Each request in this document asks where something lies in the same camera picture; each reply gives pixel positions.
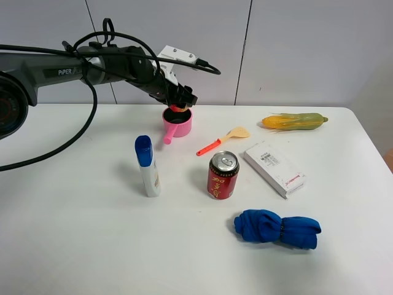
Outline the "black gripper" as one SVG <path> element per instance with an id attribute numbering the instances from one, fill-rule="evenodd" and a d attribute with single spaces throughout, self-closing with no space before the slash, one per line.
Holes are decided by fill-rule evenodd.
<path id="1" fill-rule="evenodd" d="M 165 105 L 177 108 L 191 108 L 197 103 L 197 96 L 189 86 L 174 85 L 166 80 L 163 74 L 154 77 L 156 70 L 151 63 L 130 63 L 131 79 L 127 82 L 147 93 Z"/>

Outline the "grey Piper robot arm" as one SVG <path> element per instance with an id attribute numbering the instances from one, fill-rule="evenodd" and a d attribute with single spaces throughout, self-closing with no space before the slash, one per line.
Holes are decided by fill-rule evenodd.
<path id="1" fill-rule="evenodd" d="M 197 102 L 190 87 L 150 61 L 141 47 L 102 47 L 91 42 L 78 52 L 81 59 L 67 52 L 1 54 L 1 138 L 23 125 L 28 108 L 37 105 L 39 88 L 65 82 L 101 85 L 127 81 L 167 106 L 184 109 Z"/>

